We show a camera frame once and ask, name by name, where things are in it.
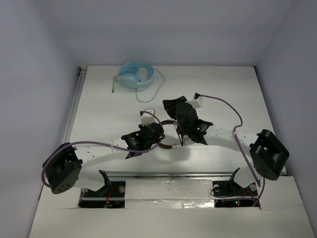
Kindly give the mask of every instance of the robotic arm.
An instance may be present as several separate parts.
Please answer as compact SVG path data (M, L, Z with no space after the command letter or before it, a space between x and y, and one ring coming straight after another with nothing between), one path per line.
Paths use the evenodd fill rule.
M199 119L196 108L202 106L202 97L195 94L188 101L184 96L175 100L164 100L167 114L174 119L181 146L192 143L217 145L231 150L241 151L248 166L238 168L221 184L218 191L235 196L260 179L277 180L289 152L269 130L261 133L235 132ZM111 182L104 171L98 171L98 164L118 159L129 159L147 153L160 145L164 138L162 124L154 115L154 109L141 112L139 131L123 135L111 143L79 141L61 145L43 164L42 181L49 186L53 194L59 194L72 188L89 188L98 196L109 193ZM97 144L97 146L73 147L77 144ZM79 159L90 154L85 161Z
M50 187L53 194L68 191L72 187L97 190L99 196L106 194L111 183L104 171L96 166L111 160L129 159L155 149L164 139L162 125L155 123L154 109L141 111L141 125L136 132L121 136L110 143L78 141L62 144L44 163L43 184ZM78 144L89 146L73 147Z
M202 106L202 97L195 94L194 100L187 101L183 96L175 100L164 100L168 115L177 121L177 132L182 136L182 145L189 140L204 145L217 145L241 151L248 166L238 168L223 189L234 194L261 179L277 180L289 157L289 152L269 130L261 133L235 132L212 122L198 119L195 108Z

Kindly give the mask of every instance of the screw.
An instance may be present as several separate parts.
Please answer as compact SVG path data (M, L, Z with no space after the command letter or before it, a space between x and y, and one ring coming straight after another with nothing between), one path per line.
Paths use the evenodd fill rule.
M213 190L214 190L215 192L219 192L219 191L220 191L219 185L218 185L218 184L214 185L214 186L213 186Z
M119 192L121 192L121 193L125 192L125 187L124 186L120 186L119 187Z
M251 184L250 185L250 190L251 191L256 191L257 190L257 187L255 186L255 184Z

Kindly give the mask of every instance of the purple wire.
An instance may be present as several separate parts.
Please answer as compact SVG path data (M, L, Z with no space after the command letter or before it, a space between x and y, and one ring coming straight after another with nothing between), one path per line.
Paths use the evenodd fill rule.
M85 196L87 191L88 191L87 189L84 189L83 193L81 194L81 196L79 198L78 204L83 200L83 198L84 198L84 196Z
M253 204L253 207L260 201L260 198L262 197L262 194L264 192L264 187L265 187L265 179L263 179L263 185L262 185L262 190L257 198L257 200L255 201L255 203Z
M160 124L160 126L162 126L162 123L160 122L160 120L158 119L157 116L155 116L154 114L152 113L149 113L147 111L140 111L141 113L147 113L147 114L150 114L151 116L153 116L157 121L158 123ZM57 151L55 151L49 158L48 160L46 161L44 167L43 167L43 170L42 170L42 173L41 173L41 179L42 179L42 182L43 184L46 186L46 187L51 187L46 181L45 181L45 172L46 172L46 169L47 167L49 166L49 164L51 163L51 161L60 153L62 152L64 149L70 147L70 146L73 146L73 145L79 145L79 144L94 144L94 145L101 145L101 146L105 146L105 147L113 147L114 149L118 149L118 150L123 150L123 151L127 151L127 152L132 152L132 153L148 153L150 152L151 150L154 150L155 148L158 147L158 145L160 144L161 141L159 141L155 146L153 146L152 148L148 149L148 150L130 150L130 149L127 149L127 148L123 148L123 147L119 147L119 146L115 146L115 145L111 145L109 143L103 143L103 142L97 142L97 141L77 141L77 142L72 142L72 143L69 143L67 145L64 145L63 147L59 148Z
M250 164L250 162L249 162L249 160L248 160L248 158L247 158L247 155L246 155L246 153L244 152L244 150L243 150L243 148L242 148L242 146L241 146L241 144L240 144L239 138L238 138L238 136L237 136L237 134L236 134L236 129L237 129L238 127L242 127L242 125L243 125L243 120L242 120L241 115L238 113L238 111L237 111L231 104L229 104L227 101L225 101L225 100L223 100L223 99L221 99L221 98L213 97L213 96L208 96L208 95L202 95L202 94L200 94L199 96L222 101L223 103L226 103L226 104L238 115L238 117L239 117L239 119L240 119L240 124L234 126L234 128L233 128L234 138L235 138L235 140L236 140L236 142L237 142L237 144L238 144L238 147L239 147L239 149L240 149L240 151L241 151L241 154L242 154L244 160L246 161L248 167L249 167L250 170L251 170L251 173L252 173L252 175L253 175L255 181L257 182L258 186L261 187L260 181L258 180L257 175L256 175L256 173L254 172L254 170L253 170L253 168L252 168L252 165Z

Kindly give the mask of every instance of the purple cable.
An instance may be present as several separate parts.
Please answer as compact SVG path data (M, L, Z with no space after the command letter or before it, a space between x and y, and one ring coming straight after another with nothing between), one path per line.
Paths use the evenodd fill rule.
M85 196L85 193L87 192L88 190L87 189L84 189L84 191L82 192L80 198L79 198L79 201L78 201L78 204L83 200L84 196Z
M157 121L158 123L160 124L160 126L162 126L162 123L160 122L160 120L158 119L157 116L155 116L154 114L152 113L149 113L147 111L140 111L141 113L147 113L147 114L150 114L151 116L153 116ZM70 147L70 146L73 146L73 145L79 145L79 144L94 144L94 145L101 145L101 146L105 146L105 147L113 147L114 149L118 149L118 150L123 150L123 151L127 151L127 152L132 152L132 153L148 153L150 152L151 150L154 150L155 148L158 147L158 145L160 144L161 140L155 145L153 146L152 148L148 149L148 150L129 150L127 148L123 148L123 147L119 147L119 146L115 146L115 145L111 145L109 143L103 143L103 142L97 142L97 141L77 141L77 142L72 142L72 143L69 143L67 145L64 145L63 147L61 147L60 149L58 149L57 151L55 151L55 153L53 153L49 158L48 160L46 161L44 167L43 167L43 170L42 170L42 173L41 173L41 179L42 179L42 182L43 184L46 186L46 187L51 187L46 181L45 181L45 171L48 167L48 165L50 164L50 162L60 153L62 152L64 149Z
M255 203L253 204L253 207L260 201L260 198L262 197L262 194L264 192L264 187L265 187L265 179L263 179L263 185L262 185L262 190L257 198L257 200L255 201Z
M242 154L244 160L246 161L248 167L250 168L251 173L252 173L254 179L256 180L258 186L261 187L260 181L258 180L257 175L255 174L255 172L254 172L254 170L253 170L253 168L252 168L252 165L250 164L250 162L249 162L249 160L248 160L248 158L247 158L247 155L246 155L246 153L244 152L244 150L243 150L243 148L242 148L242 146L241 146L241 144L240 144L239 138L238 138L238 136L237 136L237 134L236 134L236 129L237 129L238 127L242 127L242 125L243 125L243 120L242 120L241 115L238 113L238 111L237 111L231 104L229 104L227 101L225 101L225 100L223 100L223 99L221 99L221 98L213 97L213 96L208 96L208 95L202 95L202 94L199 94L199 96L200 96L200 97L211 98L211 99L216 99L216 100L222 101L223 103L226 103L226 104L238 115L238 117L239 117L239 119L240 119L240 124L234 126L234 128L233 128L234 138L235 138L235 140L237 141L237 144L238 144L238 147L239 147L239 149L240 149L240 151L241 151L241 154Z

